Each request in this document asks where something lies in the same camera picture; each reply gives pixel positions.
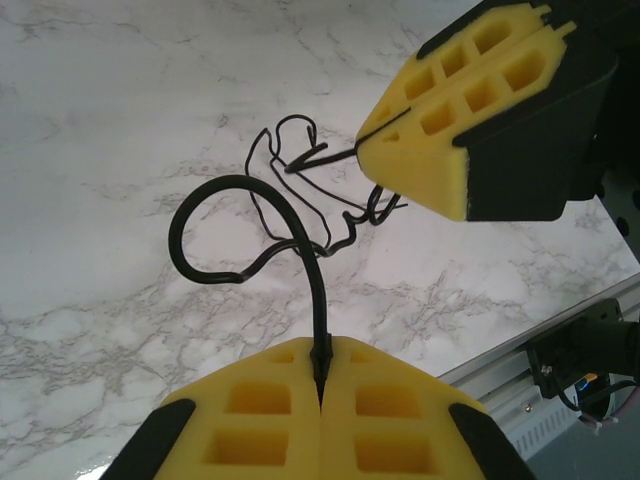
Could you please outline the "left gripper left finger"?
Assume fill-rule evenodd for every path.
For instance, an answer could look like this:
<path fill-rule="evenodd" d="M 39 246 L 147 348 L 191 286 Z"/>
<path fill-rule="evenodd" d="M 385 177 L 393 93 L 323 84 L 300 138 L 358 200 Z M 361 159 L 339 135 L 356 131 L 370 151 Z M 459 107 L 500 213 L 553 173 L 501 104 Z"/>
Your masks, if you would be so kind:
<path fill-rule="evenodd" d="M 289 340 L 172 392 L 102 480 L 319 480 L 311 347 Z"/>

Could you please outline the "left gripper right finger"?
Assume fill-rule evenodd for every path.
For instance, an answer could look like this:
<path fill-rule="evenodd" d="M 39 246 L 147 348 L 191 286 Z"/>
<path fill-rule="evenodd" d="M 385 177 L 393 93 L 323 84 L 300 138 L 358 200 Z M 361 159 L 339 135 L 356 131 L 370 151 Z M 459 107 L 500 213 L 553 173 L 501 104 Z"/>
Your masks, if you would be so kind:
<path fill-rule="evenodd" d="M 477 400 L 336 337 L 321 409 L 321 480 L 535 480 Z"/>

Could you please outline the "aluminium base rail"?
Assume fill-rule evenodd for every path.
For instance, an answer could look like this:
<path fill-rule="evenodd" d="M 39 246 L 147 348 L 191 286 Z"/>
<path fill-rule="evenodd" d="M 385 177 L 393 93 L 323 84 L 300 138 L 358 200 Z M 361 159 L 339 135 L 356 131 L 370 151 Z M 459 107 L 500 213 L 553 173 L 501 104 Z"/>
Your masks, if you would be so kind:
<path fill-rule="evenodd" d="M 480 401 L 501 429 L 539 397 L 577 412 L 573 426 L 612 427 L 640 405 L 640 273 L 441 378 Z"/>

